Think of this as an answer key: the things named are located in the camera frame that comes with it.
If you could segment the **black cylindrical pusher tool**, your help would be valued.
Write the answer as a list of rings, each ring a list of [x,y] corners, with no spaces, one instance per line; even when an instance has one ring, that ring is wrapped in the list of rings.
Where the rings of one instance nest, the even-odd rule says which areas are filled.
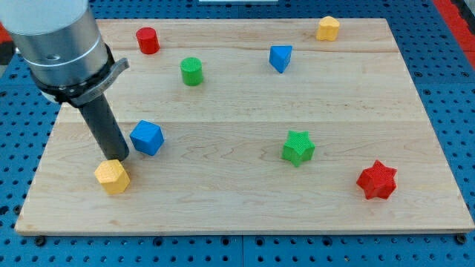
[[[79,109],[98,146],[107,160],[123,161],[129,148],[104,95]]]

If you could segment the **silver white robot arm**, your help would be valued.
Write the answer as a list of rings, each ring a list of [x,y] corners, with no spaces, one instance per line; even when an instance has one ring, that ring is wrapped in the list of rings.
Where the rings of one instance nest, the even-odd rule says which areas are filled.
[[[1,23],[44,96],[77,108],[106,159],[123,161],[125,138],[104,92],[129,67],[103,41],[87,0],[1,0]]]

